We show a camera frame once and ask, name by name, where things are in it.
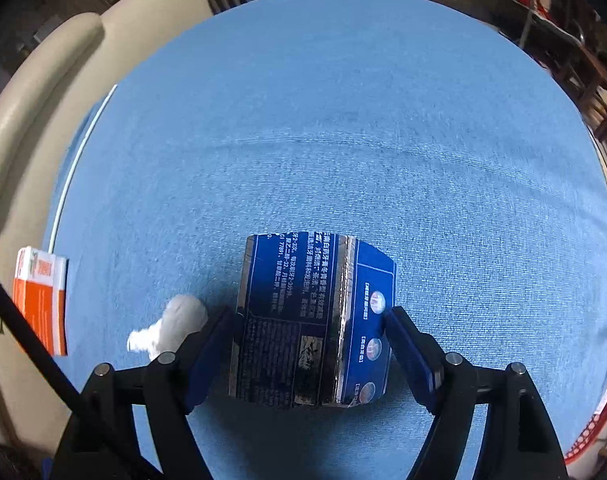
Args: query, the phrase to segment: metal screw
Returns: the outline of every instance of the metal screw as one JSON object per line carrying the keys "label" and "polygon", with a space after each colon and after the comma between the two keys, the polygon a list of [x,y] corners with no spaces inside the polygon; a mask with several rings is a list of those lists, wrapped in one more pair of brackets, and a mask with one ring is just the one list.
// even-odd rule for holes
{"label": "metal screw", "polygon": [[525,366],[523,366],[523,364],[519,361],[510,363],[510,369],[517,375],[525,374]]}
{"label": "metal screw", "polygon": [[164,352],[157,357],[157,361],[160,365],[169,365],[171,362],[175,361],[175,354],[174,352]]}
{"label": "metal screw", "polygon": [[95,366],[94,373],[99,377],[103,377],[110,371],[110,365],[108,363],[102,363],[100,365]]}
{"label": "metal screw", "polygon": [[457,352],[449,352],[445,355],[445,360],[453,366],[458,366],[463,363],[463,357],[461,357]]}

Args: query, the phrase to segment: black cable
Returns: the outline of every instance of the black cable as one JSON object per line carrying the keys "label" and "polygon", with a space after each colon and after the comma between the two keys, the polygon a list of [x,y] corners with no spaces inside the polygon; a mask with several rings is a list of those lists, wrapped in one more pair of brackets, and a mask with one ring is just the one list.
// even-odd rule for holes
{"label": "black cable", "polygon": [[101,420],[82,399],[79,392],[72,386],[54,359],[50,357],[50,354],[32,331],[30,325],[12,302],[10,296],[6,294],[1,283],[0,318],[10,329],[17,342],[26,351],[30,360],[43,375],[50,387],[65,402],[71,412],[79,418],[83,425],[94,431],[115,455],[124,463],[131,466],[133,471],[150,480],[163,480],[165,478],[148,460],[121,440],[117,436],[117,433]]}

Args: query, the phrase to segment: white rod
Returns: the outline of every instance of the white rod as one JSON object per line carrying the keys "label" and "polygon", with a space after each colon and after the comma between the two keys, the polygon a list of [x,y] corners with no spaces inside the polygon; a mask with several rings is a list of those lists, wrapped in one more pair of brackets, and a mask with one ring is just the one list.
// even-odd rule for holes
{"label": "white rod", "polygon": [[55,238],[57,236],[57,229],[59,228],[59,220],[61,219],[62,211],[64,209],[64,202],[66,201],[66,195],[68,195],[68,188],[70,187],[70,183],[72,181],[72,175],[74,174],[74,170],[77,167],[79,158],[82,156],[82,151],[84,150],[84,147],[86,146],[86,142],[88,142],[88,137],[90,137],[90,134],[92,133],[93,129],[95,128],[95,124],[97,124],[97,121],[99,120],[101,113],[103,112],[104,108],[108,104],[108,101],[110,101],[110,98],[112,97],[112,95],[114,94],[116,89],[117,89],[117,85],[114,85],[113,88],[110,89],[110,92],[108,92],[108,95],[103,100],[103,103],[101,103],[100,109],[97,110],[97,113],[92,118],[92,122],[90,123],[90,126],[88,126],[88,129],[86,130],[84,139],[82,140],[82,143],[79,145],[79,148],[77,149],[77,153],[75,154],[74,159],[72,160],[70,170],[68,171],[68,176],[66,177],[66,182],[64,183],[64,188],[62,189],[61,196],[59,197],[59,204],[57,204],[55,220],[53,221],[53,230],[50,233],[50,243],[48,244],[48,252],[50,254],[52,254],[53,250],[55,249]]}

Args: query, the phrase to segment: beige sofa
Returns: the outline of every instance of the beige sofa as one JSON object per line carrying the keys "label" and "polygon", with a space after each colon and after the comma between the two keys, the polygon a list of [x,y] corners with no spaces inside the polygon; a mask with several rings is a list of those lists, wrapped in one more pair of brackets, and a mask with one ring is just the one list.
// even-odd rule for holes
{"label": "beige sofa", "polygon": [[[210,16],[207,0],[121,0],[101,16],[65,22],[17,70],[0,95],[0,281],[8,291],[18,249],[41,246],[60,160],[88,109]],[[19,441],[53,452],[68,413],[9,334],[0,335],[0,393]]]}

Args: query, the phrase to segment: toothpaste box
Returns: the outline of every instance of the toothpaste box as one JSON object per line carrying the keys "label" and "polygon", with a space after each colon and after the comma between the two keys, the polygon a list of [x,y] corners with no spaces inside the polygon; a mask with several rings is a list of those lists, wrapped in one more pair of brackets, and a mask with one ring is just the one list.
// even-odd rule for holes
{"label": "toothpaste box", "polygon": [[229,394],[259,404],[351,407],[385,393],[391,349],[383,313],[395,263],[353,236],[248,238]]}
{"label": "toothpaste box", "polygon": [[66,355],[66,258],[33,247],[20,249],[12,300],[50,355]]}

